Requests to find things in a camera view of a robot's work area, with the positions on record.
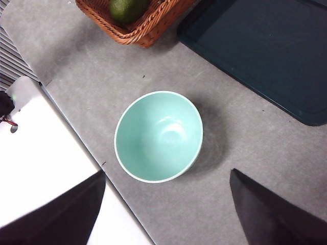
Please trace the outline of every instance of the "mint green bowl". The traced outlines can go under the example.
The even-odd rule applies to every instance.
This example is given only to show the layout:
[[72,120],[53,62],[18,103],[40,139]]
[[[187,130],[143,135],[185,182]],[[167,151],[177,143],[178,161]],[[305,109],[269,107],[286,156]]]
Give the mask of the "mint green bowl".
[[147,183],[175,179],[199,155],[203,126],[196,107],[170,91],[148,93],[120,118],[114,148],[122,168]]

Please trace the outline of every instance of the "dark green tray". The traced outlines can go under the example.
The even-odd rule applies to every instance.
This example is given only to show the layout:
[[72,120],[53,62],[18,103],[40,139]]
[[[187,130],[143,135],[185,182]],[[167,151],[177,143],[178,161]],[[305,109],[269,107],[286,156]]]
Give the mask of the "dark green tray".
[[178,35],[300,122],[327,123],[326,0],[204,0]]

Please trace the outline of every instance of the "green fruit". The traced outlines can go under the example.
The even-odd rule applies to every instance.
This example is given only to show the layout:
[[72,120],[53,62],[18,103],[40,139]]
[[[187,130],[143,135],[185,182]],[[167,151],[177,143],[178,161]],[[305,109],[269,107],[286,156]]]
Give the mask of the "green fruit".
[[132,23],[144,14],[149,2],[149,0],[110,0],[111,18],[124,24]]

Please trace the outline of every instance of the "white surface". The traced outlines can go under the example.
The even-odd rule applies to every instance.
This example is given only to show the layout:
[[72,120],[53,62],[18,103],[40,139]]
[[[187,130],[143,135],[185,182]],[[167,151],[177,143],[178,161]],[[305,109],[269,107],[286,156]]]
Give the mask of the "white surface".
[[[0,124],[0,227],[100,169],[36,83],[22,77],[7,92],[15,98],[18,130]],[[152,244],[109,184],[88,242],[102,244]]]

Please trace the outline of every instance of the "wicker basket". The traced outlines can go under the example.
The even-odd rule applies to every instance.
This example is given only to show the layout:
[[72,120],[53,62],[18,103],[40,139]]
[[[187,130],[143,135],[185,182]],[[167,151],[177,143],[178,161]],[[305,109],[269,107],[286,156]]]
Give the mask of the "wicker basket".
[[76,0],[77,6],[103,31],[120,44],[136,43],[148,48],[194,0],[150,0],[150,6],[136,22],[121,25],[110,17],[109,0]]

